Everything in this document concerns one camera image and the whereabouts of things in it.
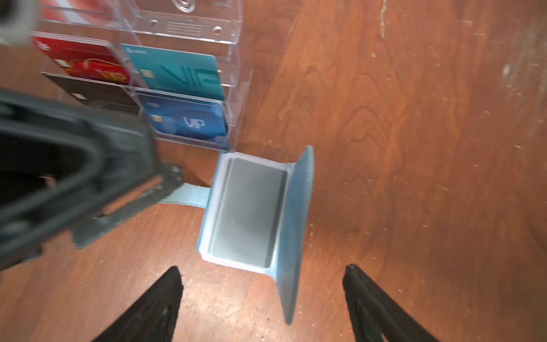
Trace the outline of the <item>blue leather card holder wallet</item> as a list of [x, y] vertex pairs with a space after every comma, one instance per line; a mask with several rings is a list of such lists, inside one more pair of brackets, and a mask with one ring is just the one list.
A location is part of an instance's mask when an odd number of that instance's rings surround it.
[[197, 243], [202, 259], [272, 278], [288, 325], [299, 292], [314, 165], [310, 145], [295, 163], [223, 152], [211, 187], [185, 183], [162, 200], [205, 209]]

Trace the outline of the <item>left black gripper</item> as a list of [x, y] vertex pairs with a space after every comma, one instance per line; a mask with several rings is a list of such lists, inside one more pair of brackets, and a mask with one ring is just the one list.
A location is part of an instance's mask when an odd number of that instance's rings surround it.
[[[110, 214], [97, 213], [155, 177]], [[142, 118], [1, 90], [1, 268], [37, 254], [65, 229], [83, 249], [182, 186], [179, 165], [159, 165]]]

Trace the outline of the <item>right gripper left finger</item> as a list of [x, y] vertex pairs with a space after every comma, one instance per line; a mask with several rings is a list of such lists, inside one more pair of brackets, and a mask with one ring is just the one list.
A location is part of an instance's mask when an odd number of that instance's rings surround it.
[[175, 333], [184, 286], [171, 266], [135, 303], [104, 332], [100, 341], [171, 341]]

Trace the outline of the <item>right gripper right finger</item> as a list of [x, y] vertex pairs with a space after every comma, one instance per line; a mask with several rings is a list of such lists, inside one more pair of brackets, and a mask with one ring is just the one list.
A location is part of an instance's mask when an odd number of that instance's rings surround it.
[[436, 341], [361, 268], [346, 267], [343, 289], [356, 341]]

